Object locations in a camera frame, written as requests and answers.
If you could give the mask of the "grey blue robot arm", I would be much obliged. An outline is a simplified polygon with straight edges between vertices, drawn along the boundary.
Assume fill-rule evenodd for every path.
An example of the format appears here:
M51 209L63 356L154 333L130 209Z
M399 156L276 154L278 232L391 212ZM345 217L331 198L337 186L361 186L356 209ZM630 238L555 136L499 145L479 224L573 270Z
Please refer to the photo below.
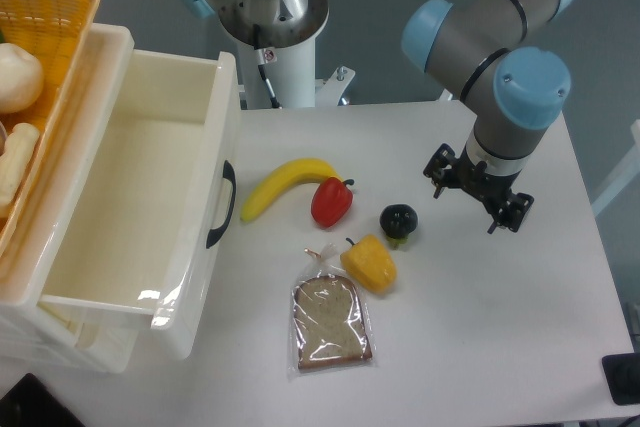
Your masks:
M250 108L319 104L315 40L327 0L182 0L198 17L217 16L240 56ZM512 186L558 118L571 76L555 54L525 45L573 0L475 0L457 9L430 0L406 23L401 48L476 117L461 152L439 147L424 173L437 190L459 189L479 201L494 228L517 231L533 198Z

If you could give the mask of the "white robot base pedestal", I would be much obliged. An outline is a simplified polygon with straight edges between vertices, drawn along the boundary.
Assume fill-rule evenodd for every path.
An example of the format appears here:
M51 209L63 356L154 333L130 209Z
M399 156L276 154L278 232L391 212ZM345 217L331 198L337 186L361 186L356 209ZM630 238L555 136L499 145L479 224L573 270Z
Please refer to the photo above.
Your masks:
M354 70L340 65L326 79L316 76L316 40L329 18L328 0L237 0L218 17L237 48L248 109L348 103Z

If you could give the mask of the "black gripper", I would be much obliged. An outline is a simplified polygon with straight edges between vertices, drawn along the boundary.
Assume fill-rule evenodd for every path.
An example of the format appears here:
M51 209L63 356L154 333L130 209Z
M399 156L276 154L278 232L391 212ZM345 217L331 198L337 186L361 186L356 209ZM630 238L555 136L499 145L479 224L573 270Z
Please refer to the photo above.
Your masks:
M518 232L534 203L534 197L529 194L512 193L511 187L519 173L490 174L484 162L473 164L466 151L456 157L446 143L436 149L423 175L435 188L434 198L439 198L445 189L460 189L481 202L492 217L488 234L498 228Z

